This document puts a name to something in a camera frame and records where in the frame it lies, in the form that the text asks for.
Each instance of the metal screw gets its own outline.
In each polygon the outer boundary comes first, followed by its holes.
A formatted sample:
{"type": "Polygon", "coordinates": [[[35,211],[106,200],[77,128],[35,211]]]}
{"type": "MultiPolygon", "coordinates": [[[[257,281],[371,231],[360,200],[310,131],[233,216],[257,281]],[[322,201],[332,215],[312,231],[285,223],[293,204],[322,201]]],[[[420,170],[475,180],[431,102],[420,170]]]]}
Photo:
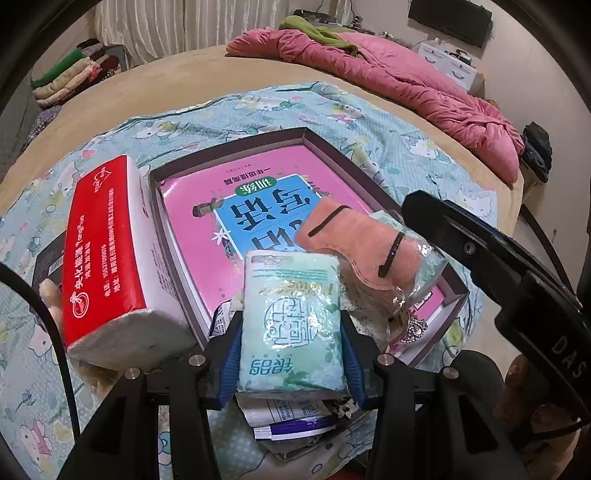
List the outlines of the metal screw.
{"type": "Polygon", "coordinates": [[[378,362],[387,367],[388,365],[392,365],[394,363],[394,357],[389,353],[381,353],[378,355],[378,362]]]}
{"type": "Polygon", "coordinates": [[[127,380],[135,380],[136,378],[138,378],[138,377],[139,377],[139,374],[140,374],[141,372],[142,372],[142,371],[141,371],[139,368],[137,368],[137,367],[131,367],[131,368],[128,368],[128,369],[125,371],[125,378],[126,378],[127,380]]]}
{"type": "Polygon", "coordinates": [[[197,355],[191,355],[189,357],[189,365],[193,365],[194,367],[202,366],[207,359],[205,356],[198,353],[197,355]]]}
{"type": "Polygon", "coordinates": [[[468,257],[471,257],[476,253],[476,245],[474,245],[472,242],[467,242],[466,245],[464,245],[464,253],[468,257]]]}
{"type": "Polygon", "coordinates": [[[449,380],[455,380],[460,377],[460,372],[453,367],[445,367],[443,369],[443,376],[449,380]]]}

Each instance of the plastic bag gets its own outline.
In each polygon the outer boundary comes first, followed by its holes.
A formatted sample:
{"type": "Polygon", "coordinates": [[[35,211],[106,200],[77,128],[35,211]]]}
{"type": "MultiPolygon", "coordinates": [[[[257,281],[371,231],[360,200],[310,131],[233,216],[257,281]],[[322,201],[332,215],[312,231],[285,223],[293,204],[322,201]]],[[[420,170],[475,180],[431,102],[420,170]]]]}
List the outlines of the plastic bag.
{"type": "Polygon", "coordinates": [[[391,320],[389,343],[407,331],[399,313],[432,288],[447,260],[387,213],[374,216],[324,197],[294,239],[307,251],[338,256],[348,292],[391,320]]]}
{"type": "Polygon", "coordinates": [[[238,391],[284,400],[346,394],[339,299],[337,258],[248,252],[238,391]]]}

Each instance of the purple stripe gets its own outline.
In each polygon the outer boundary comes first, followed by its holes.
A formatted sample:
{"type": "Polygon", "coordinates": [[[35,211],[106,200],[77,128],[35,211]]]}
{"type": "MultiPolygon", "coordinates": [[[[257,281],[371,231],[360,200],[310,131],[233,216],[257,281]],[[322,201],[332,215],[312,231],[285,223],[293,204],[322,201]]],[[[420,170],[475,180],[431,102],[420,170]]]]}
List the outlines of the purple stripe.
{"type": "Polygon", "coordinates": [[[271,434],[285,435],[287,433],[307,432],[309,430],[318,430],[326,427],[332,427],[336,424],[336,416],[321,417],[319,419],[299,419],[287,420],[271,424],[271,434]]]}

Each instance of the red tissue packaging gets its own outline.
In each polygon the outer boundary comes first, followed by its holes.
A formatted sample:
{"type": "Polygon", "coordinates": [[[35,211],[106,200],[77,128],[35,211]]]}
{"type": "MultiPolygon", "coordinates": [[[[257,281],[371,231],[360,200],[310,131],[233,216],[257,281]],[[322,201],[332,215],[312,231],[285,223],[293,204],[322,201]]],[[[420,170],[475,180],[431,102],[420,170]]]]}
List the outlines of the red tissue packaging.
{"type": "Polygon", "coordinates": [[[113,370],[150,369],[195,344],[165,267],[147,187],[126,155],[76,184],[62,302],[68,354],[113,370]]]}

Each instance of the television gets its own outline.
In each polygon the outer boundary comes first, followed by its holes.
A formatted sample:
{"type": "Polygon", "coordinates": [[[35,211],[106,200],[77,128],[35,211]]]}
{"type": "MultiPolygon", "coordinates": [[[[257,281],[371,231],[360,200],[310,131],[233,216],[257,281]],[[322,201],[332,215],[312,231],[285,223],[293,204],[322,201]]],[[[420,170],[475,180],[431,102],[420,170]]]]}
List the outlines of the television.
{"type": "Polygon", "coordinates": [[[492,12],[469,0],[413,0],[408,17],[478,48],[492,29],[492,12]]]}

